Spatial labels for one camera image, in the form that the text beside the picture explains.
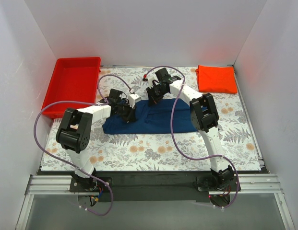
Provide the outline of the navy blue t shirt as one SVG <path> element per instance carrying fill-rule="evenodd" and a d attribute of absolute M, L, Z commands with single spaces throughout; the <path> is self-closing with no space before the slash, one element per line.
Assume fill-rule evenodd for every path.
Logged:
<path fill-rule="evenodd" d="M 136 121 L 126 123 L 119 115 L 106 119 L 102 125 L 105 134 L 170 134 L 170 117 L 174 99 L 163 99 L 153 106 L 148 100 L 136 104 Z M 173 132 L 190 133 L 197 129 L 192 125 L 190 107 L 178 99 L 173 115 Z"/>

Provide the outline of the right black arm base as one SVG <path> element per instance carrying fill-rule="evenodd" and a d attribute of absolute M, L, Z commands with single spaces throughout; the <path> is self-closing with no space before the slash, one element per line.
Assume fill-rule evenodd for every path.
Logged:
<path fill-rule="evenodd" d="M 199 176 L 192 185 L 199 192 L 234 192 L 237 188 L 237 180 L 220 183 L 213 176 Z"/>

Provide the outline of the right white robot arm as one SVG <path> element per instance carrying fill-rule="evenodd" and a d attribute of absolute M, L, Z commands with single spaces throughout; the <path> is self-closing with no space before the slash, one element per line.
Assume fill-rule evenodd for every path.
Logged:
<path fill-rule="evenodd" d="M 143 81 L 148 82 L 146 92 L 149 105 L 159 103 L 165 94 L 174 95 L 175 101 L 170 115 L 170 133 L 177 151 L 186 159 L 191 161 L 210 161 L 212 182 L 207 187 L 223 190 L 230 187 L 234 179 L 236 169 L 233 163 L 224 155 L 224 150 L 219 139 L 218 120 L 219 114 L 213 96 L 210 93 L 202 94 L 186 84 L 184 74 L 176 69 L 181 77 L 171 76 L 167 66 L 158 66 L 150 69 L 143 76 Z M 191 123 L 202 136 L 208 156 L 204 158 L 192 158 L 184 154 L 178 147 L 173 128 L 175 107 L 181 99 L 190 107 Z"/>

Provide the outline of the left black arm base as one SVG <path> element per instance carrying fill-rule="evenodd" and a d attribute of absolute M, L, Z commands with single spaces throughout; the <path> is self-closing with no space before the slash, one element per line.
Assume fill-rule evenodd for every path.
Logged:
<path fill-rule="evenodd" d="M 70 192 L 101 192 L 102 190 L 109 192 L 109 189 L 103 182 L 93 178 L 82 177 L 73 177 L 69 188 Z"/>

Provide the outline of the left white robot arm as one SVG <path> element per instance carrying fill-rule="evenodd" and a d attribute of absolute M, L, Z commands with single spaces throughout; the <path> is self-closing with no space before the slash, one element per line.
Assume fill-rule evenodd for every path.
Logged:
<path fill-rule="evenodd" d="M 109 96 L 95 105 L 81 109 L 68 108 L 58 128 L 56 141 L 67 150 L 75 167 L 74 173 L 82 178 L 81 186 L 85 191 L 91 192 L 97 187 L 97 179 L 91 176 L 95 168 L 86 150 L 92 124 L 115 115 L 125 123 L 136 121 L 136 103 L 141 97 L 130 93 L 123 98 L 122 94 L 122 91 L 111 89 Z"/>

